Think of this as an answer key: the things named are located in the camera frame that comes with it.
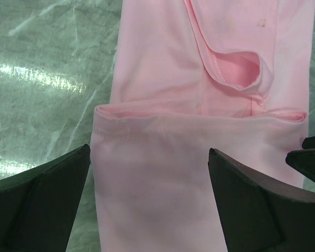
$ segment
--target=garment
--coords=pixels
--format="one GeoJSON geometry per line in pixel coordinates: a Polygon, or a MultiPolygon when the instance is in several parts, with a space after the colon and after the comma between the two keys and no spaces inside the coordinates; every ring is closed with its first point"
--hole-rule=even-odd
{"type": "Polygon", "coordinates": [[[314,0],[124,0],[91,136],[103,252],[225,252],[216,148],[294,186],[308,133],[314,0]]]}

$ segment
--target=black object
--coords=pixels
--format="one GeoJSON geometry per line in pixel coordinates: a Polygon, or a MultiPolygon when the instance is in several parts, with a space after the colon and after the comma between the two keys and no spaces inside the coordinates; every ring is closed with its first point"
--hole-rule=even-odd
{"type": "Polygon", "coordinates": [[[288,153],[286,163],[315,182],[315,136],[306,138],[302,148],[288,153]]]}
{"type": "Polygon", "coordinates": [[[214,149],[209,173],[229,252],[315,252],[315,193],[214,149]]]}
{"type": "Polygon", "coordinates": [[[0,252],[65,252],[89,165],[86,144],[0,180],[0,252]]]}

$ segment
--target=pink fabric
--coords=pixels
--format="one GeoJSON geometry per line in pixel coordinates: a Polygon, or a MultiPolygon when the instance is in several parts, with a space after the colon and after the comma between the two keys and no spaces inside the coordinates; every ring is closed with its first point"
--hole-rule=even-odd
{"type": "Polygon", "coordinates": [[[295,186],[315,0],[123,0],[91,138],[103,252],[225,252],[210,148],[295,186]]]}

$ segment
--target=cloth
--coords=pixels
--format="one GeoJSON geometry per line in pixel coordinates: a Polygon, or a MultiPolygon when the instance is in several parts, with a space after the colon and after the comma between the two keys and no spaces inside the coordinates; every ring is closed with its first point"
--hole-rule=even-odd
{"type": "Polygon", "coordinates": [[[314,11],[315,0],[123,1],[91,137],[103,252],[227,251],[210,148],[302,186],[285,157],[308,134],[314,11]]]}

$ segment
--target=pink shirt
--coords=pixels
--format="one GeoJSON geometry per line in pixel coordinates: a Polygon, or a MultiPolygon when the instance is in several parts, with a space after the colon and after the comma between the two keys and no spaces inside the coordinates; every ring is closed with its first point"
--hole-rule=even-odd
{"type": "Polygon", "coordinates": [[[91,161],[103,252],[226,252],[210,148],[295,186],[315,0],[124,0],[91,161]]]}

